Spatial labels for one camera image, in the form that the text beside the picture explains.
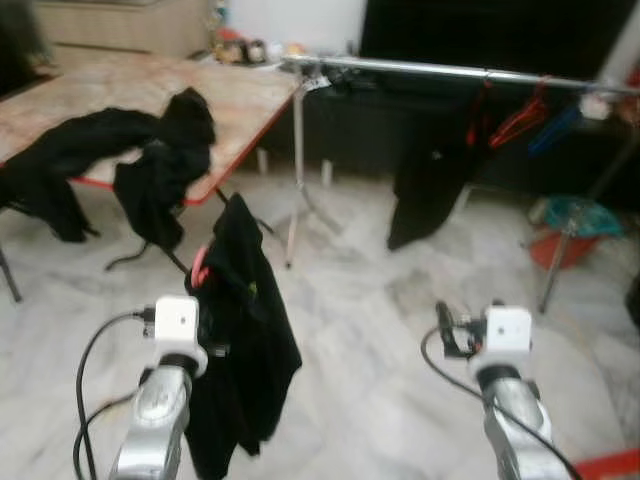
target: wire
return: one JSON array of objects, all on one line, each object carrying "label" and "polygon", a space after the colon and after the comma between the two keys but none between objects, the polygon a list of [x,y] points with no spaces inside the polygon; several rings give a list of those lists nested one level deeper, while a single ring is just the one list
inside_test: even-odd
[{"label": "wire", "polygon": [[444,372],[444,370],[440,369],[440,367],[438,367],[434,363],[434,361],[429,356],[429,352],[427,351],[427,343],[429,342],[431,337],[433,337],[436,333],[439,332],[439,330],[440,330],[439,327],[437,327],[437,326],[433,327],[431,330],[429,330],[425,334],[424,338],[422,339],[422,342],[420,342],[420,353],[422,353],[422,358],[424,358],[424,361],[427,363],[427,365],[429,365],[429,367],[431,367],[431,369],[434,372],[436,372],[438,375],[440,375],[442,378],[444,378],[447,382],[449,382],[453,386],[458,387],[459,389],[465,391],[469,395],[479,399],[487,407],[495,408],[496,410],[498,410],[502,415],[504,415],[509,420],[511,420],[513,423],[518,425],[525,432],[527,432],[529,435],[531,435],[533,438],[535,438],[538,442],[540,442],[542,445],[544,445],[551,453],[553,453],[558,458],[558,460],[560,460],[562,462],[562,464],[565,466],[565,468],[567,469],[569,474],[575,480],[582,480],[582,477],[580,476],[578,471],[575,469],[575,467],[571,464],[571,462],[569,460],[567,460],[567,458],[562,453],[560,453],[560,451],[556,447],[554,447],[549,441],[547,441],[545,438],[543,438],[540,435],[538,435],[538,433],[533,431],[531,428],[529,428],[523,422],[518,420],[518,418],[516,418],[514,415],[512,415],[510,412],[508,412],[507,410],[503,409],[499,405],[496,405],[495,403],[487,404],[486,399],[482,396],[482,394],[480,392],[477,392],[474,389],[469,388],[464,383],[462,383],[462,382],[456,380],[455,378],[451,377],[449,374]]},{"label": "wire", "polygon": [[87,423],[84,428],[80,427],[78,429],[78,433],[76,434],[76,438],[73,442],[73,459],[74,459],[73,467],[76,471],[76,477],[79,480],[84,479],[84,475],[82,474],[82,471],[80,469],[80,447],[82,445],[82,438],[87,432],[87,429],[89,428],[89,426],[91,425],[91,422],[93,422],[98,416],[100,416],[102,413],[109,410],[110,408],[114,408],[124,403],[127,403],[135,396],[136,392],[137,390],[134,390],[133,392],[123,397],[120,397],[116,400],[112,400],[110,402],[105,403],[102,407],[100,407],[98,410],[96,410],[91,414],[91,416],[87,419]]},{"label": "wire", "polygon": [[[84,408],[84,395],[82,393],[82,377],[84,376],[84,367],[87,363],[87,358],[89,357],[89,353],[91,352],[91,349],[93,348],[94,343],[96,343],[96,340],[98,339],[98,337],[100,337],[100,335],[102,335],[102,333],[106,329],[123,320],[128,320],[131,318],[134,318],[134,319],[137,318],[142,320],[143,317],[144,317],[143,312],[128,312],[128,313],[123,313],[122,315],[118,315],[117,317],[114,317],[111,320],[107,320],[96,331],[96,333],[93,334],[93,337],[91,337],[91,340],[89,341],[89,343],[85,347],[84,352],[82,353],[82,358],[80,359],[80,364],[78,365],[78,370],[76,372],[76,402],[78,404],[78,418],[80,419],[80,433],[81,433],[81,437],[84,439],[84,444],[85,444],[84,446],[87,452],[87,463],[89,465],[89,475],[91,480],[97,480],[98,477],[96,475],[96,465],[93,458],[93,450],[91,449],[91,440],[89,439],[89,424],[87,423],[87,417],[86,417],[86,412]],[[76,477],[79,480],[84,480],[84,477],[82,476],[82,471],[80,470],[80,449],[79,448],[77,452],[75,451],[75,448],[74,448],[73,467],[76,472]]]}]

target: marble floor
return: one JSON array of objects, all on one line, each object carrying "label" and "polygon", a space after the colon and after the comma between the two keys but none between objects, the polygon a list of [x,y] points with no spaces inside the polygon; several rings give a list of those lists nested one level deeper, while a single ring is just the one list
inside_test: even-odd
[{"label": "marble floor", "polygon": [[[243,193],[284,237],[291,176],[286,167],[268,176],[245,170],[227,190]],[[330,189],[315,177],[309,183],[337,228],[305,215],[292,270],[283,266],[281,244],[264,241],[304,366],[262,455],[238,449],[228,478],[497,478],[481,405],[429,371],[418,345],[439,298],[472,313],[496,297],[534,307],[543,277],[519,245],[531,233],[527,202],[474,192],[435,236],[392,254],[385,249],[388,180],[338,176]],[[0,281],[1,480],[73,478],[74,377],[86,341],[114,314],[183,291],[181,274],[157,251],[104,273],[139,240],[110,193],[77,190],[102,233],[86,244],[62,244],[34,219],[0,216],[0,242],[25,296],[15,305]],[[220,211],[212,199],[185,213],[181,258],[208,241]],[[639,266],[637,238],[603,242],[562,273],[549,311],[536,314],[534,375],[555,440],[574,461],[640,444],[640,338],[623,305]],[[431,350],[466,378],[465,366],[445,361],[440,345]],[[85,377],[89,409],[132,389],[149,359],[138,324],[107,332]],[[92,428],[101,478],[127,414],[127,406],[115,409]],[[179,478],[196,478],[186,451]]]}]

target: black cloth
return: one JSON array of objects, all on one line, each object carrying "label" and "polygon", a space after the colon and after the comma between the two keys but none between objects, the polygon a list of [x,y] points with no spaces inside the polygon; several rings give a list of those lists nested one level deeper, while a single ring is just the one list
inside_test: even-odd
[{"label": "black cloth", "polygon": [[153,139],[157,122],[152,115],[117,108],[62,122],[0,168],[0,208],[20,203],[61,240],[85,241],[91,228],[67,178]]},{"label": "black cloth", "polygon": [[640,273],[636,275],[629,287],[625,304],[633,323],[640,329]]},{"label": "black cloth", "polygon": [[486,91],[432,98],[396,171],[389,250],[427,237],[447,220],[486,146]]},{"label": "black cloth", "polygon": [[275,431],[289,383],[302,365],[262,233],[239,195],[214,227],[215,240],[198,288],[199,342],[209,353],[206,373],[193,383],[186,437],[202,480],[224,478],[237,444],[249,454]]},{"label": "black cloth", "polygon": [[133,230],[173,250],[183,229],[172,214],[187,187],[209,170],[215,142],[207,102],[193,88],[174,96],[159,121],[158,138],[132,164],[118,164],[114,191]]},{"label": "black cloth", "polygon": [[73,118],[0,168],[0,208],[21,204],[60,239],[85,241],[92,229],[67,179],[81,176],[101,158],[139,147],[143,154],[137,162],[116,167],[114,190],[134,231],[173,249],[182,228],[171,209],[207,172],[214,142],[206,101],[192,88],[172,97],[161,118],[117,108]]}]

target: hanger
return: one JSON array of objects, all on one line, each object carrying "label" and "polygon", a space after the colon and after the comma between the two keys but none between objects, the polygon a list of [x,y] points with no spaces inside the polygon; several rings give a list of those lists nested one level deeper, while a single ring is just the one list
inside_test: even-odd
[{"label": "hanger", "polygon": [[565,109],[529,143],[529,156],[535,157],[547,150],[569,133],[571,126],[581,118],[582,113],[576,105]]},{"label": "hanger", "polygon": [[486,103],[489,91],[493,87],[489,79],[490,76],[491,72],[487,70],[482,81],[482,89],[478,93],[471,108],[471,122],[466,135],[466,144],[468,147],[473,147],[476,144],[478,140],[478,128],[484,128],[487,124],[486,113],[482,114],[482,106]]},{"label": "hanger", "polygon": [[491,148],[498,148],[545,121],[549,113],[543,98],[545,80],[546,77],[543,77],[525,106],[505,120],[498,130],[489,137]]}]

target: table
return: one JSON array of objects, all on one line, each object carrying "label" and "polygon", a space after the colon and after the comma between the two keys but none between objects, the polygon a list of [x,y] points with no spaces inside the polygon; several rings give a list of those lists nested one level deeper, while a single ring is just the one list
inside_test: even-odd
[{"label": "table", "polygon": [[[298,86],[293,75],[154,55],[106,56],[0,103],[0,163],[72,117],[106,107],[159,116],[171,96],[189,86],[207,100],[216,122],[210,172],[189,187],[184,202],[201,205],[287,107]],[[132,150],[101,160],[74,180],[112,189],[116,163],[138,156]]]}]

